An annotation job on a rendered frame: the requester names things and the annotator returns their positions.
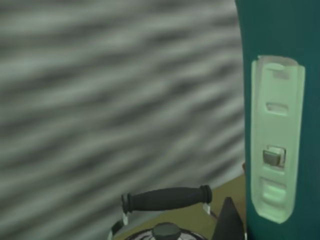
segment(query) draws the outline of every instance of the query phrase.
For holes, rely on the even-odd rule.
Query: switch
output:
[[[285,166],[286,150],[281,147],[268,146],[267,150],[263,150],[263,162],[273,167]]]

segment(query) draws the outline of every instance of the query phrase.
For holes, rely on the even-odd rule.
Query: brown surface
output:
[[[225,197],[232,197],[232,200],[242,218],[245,222],[245,207],[246,207],[246,191],[245,191],[245,176],[241,175],[212,191],[212,210],[219,215]],[[211,218],[202,209],[202,204],[196,204],[190,207],[171,210],[161,214],[160,216],[145,222],[144,224],[125,232],[116,240],[123,240],[133,233],[141,230],[149,229],[158,223],[171,222],[178,225],[182,229],[188,229],[198,234],[203,235],[207,239],[211,239],[216,220]]]

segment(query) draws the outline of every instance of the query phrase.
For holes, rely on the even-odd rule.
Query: black knob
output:
[[[155,240],[178,240],[181,229],[173,223],[164,222],[154,226],[152,236]]]

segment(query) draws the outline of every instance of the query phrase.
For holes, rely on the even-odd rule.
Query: wavy gray background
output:
[[[123,193],[242,173],[235,4],[1,0],[0,110],[0,239],[104,240]]]

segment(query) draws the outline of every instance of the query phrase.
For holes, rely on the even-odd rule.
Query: striped gray surface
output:
[[[0,73],[1,240],[103,240],[123,193],[241,173],[232,0],[1,0]]]

